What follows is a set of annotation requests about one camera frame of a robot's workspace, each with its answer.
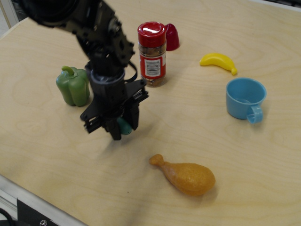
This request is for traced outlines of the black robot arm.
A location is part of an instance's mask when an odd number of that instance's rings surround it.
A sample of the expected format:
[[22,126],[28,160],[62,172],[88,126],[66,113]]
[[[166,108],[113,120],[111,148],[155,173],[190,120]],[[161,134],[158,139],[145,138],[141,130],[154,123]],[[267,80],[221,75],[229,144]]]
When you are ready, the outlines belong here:
[[74,34],[88,57],[85,69],[94,98],[80,117],[87,132],[102,127],[120,140],[119,118],[136,129],[139,103],[148,97],[146,81],[125,78],[134,45],[114,10],[103,0],[21,0],[19,6],[38,24]]

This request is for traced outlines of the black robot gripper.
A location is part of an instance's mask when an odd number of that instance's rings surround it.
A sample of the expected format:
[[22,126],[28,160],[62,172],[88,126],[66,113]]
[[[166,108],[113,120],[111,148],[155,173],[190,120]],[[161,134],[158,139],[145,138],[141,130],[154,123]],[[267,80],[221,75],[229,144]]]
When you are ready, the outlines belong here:
[[139,104],[148,98],[146,80],[126,81],[124,70],[116,77],[102,76],[90,71],[88,77],[94,97],[80,116],[86,131],[91,133],[102,127],[110,133],[113,140],[121,140],[117,122],[119,117],[123,117],[136,130]]

